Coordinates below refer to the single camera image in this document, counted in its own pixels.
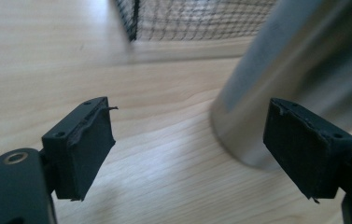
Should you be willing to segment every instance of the light wood surface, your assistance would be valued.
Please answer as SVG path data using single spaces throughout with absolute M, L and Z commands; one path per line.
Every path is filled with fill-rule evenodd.
M 238 58 L 128 63 L 116 16 L 104 0 L 0 1 L 0 155 L 42 148 L 85 100 L 120 108 L 86 200 L 55 200 L 59 223 L 341 223 L 341 191 L 317 205 L 213 136 L 209 106 Z

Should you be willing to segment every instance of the screw hole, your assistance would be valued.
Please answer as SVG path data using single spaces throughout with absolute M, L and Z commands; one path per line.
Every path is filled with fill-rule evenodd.
M 24 161 L 27 157 L 28 157 L 27 152 L 17 152 L 17 153 L 13 153 L 13 154 L 10 154 L 9 156 L 7 156 L 7 157 L 4 159 L 4 163 L 5 163 L 6 165 L 15 164 L 15 163 Z
M 343 136 L 341 134 L 339 134 L 339 133 L 335 133 L 333 136 L 336 137 L 336 138 L 343 138 Z
M 22 217 L 15 217 L 9 222 L 7 222 L 7 224 L 23 224 L 23 223 L 24 223 L 24 218 Z
M 65 135 L 64 132 L 59 132 L 59 133 L 54 134 L 55 137 L 62 137 L 64 135 Z

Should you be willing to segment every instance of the black mesh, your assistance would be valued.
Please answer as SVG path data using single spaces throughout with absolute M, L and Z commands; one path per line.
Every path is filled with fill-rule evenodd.
M 275 0 L 116 0 L 130 40 L 255 35 Z

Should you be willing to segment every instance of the wood grain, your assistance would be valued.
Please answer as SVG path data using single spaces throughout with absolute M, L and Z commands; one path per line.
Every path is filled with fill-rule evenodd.
M 238 58 L 128 63 L 107 1 L 0 1 L 0 155 L 40 149 L 79 103 L 108 96 L 118 140 L 86 200 L 60 223 L 340 223 L 340 202 L 307 201 L 278 170 L 244 166 L 208 110 Z

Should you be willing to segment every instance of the metal cylinder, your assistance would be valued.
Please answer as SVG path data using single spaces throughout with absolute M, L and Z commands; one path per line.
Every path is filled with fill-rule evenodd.
M 272 97 L 352 130 L 352 0 L 279 1 L 213 103 L 222 145 L 261 169 L 278 167 L 262 143 Z

